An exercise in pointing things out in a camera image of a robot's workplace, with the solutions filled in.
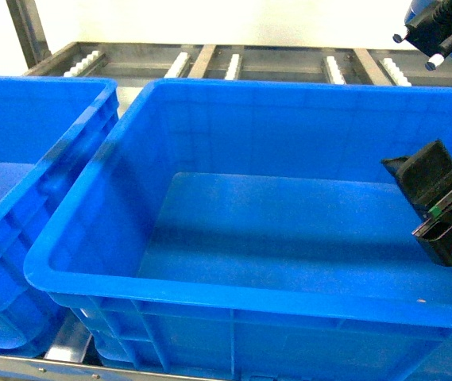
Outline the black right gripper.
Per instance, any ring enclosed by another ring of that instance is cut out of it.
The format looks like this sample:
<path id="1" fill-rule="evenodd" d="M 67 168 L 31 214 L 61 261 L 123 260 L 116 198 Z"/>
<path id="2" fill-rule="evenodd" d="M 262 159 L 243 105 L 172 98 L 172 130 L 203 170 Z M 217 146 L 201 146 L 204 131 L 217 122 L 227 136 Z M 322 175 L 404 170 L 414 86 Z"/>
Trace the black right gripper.
<path id="1" fill-rule="evenodd" d="M 415 212 L 427 213 L 413 237 L 433 263 L 452 267 L 452 157 L 445 145 L 435 140 L 411 156 L 381 164 Z"/>

